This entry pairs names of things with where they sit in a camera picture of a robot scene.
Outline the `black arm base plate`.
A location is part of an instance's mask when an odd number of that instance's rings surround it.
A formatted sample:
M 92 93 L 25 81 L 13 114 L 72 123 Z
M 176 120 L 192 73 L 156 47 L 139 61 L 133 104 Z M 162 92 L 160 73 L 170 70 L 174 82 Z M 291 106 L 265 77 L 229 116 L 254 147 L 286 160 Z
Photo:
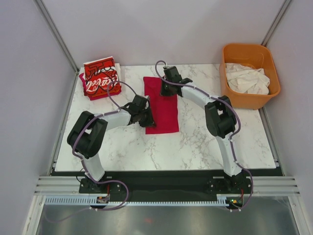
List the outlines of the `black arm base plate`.
M 108 171 L 96 184 L 81 180 L 80 193 L 108 193 L 113 202 L 215 201 L 219 194 L 250 194 L 248 174 L 227 176 L 222 170 Z

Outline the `crimson red t-shirt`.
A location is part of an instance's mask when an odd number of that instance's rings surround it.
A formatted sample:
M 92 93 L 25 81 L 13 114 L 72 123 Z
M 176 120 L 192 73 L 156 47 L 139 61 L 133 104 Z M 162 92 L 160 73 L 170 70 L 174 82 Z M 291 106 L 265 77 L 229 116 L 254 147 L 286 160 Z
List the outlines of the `crimson red t-shirt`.
M 144 94 L 150 98 L 154 127 L 147 127 L 145 134 L 170 134 L 179 131 L 178 98 L 161 95 L 161 80 L 156 77 L 144 77 Z

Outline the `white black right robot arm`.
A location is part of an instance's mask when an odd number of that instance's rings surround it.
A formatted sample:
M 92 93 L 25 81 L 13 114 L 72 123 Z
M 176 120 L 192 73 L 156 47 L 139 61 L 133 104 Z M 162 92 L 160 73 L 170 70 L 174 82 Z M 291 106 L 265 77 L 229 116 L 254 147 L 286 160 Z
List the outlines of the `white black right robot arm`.
M 175 66 L 164 66 L 164 76 L 161 77 L 161 95 L 179 95 L 204 109 L 206 127 L 209 133 L 218 142 L 223 170 L 227 177 L 224 187 L 228 192 L 234 193 L 242 186 L 236 175 L 242 172 L 236 158 L 233 137 L 241 129 L 241 123 L 227 96 L 213 97 L 204 90 L 196 87 L 189 78 L 183 79 Z

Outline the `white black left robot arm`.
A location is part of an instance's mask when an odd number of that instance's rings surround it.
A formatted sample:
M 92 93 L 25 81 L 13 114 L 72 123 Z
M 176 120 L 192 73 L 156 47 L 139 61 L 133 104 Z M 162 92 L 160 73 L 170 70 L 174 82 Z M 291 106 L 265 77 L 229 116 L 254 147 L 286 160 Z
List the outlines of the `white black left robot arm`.
M 150 98 L 135 95 L 132 102 L 116 111 L 94 115 L 83 111 L 67 137 L 72 154 L 82 162 L 85 174 L 91 179 L 90 187 L 96 192 L 107 188 L 107 180 L 103 178 L 105 170 L 101 165 L 99 150 L 107 131 L 139 123 L 141 127 L 154 127 Z

